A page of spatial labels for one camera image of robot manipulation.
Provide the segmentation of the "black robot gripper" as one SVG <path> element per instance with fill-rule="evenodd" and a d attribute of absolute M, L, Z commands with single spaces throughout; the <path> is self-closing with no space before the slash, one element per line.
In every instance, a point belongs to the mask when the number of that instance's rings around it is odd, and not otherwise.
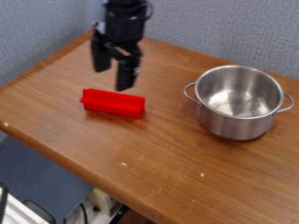
<path fill-rule="evenodd" d="M 154 15 L 150 0 L 107 0 L 105 21 L 95 25 L 91 39 L 94 69 L 98 73 L 111 68 L 111 56 L 118 59 L 117 91 L 130 89 L 141 74 L 142 50 L 138 43 L 145 37 L 146 22 Z M 118 48 L 131 55 L 123 56 Z"/>

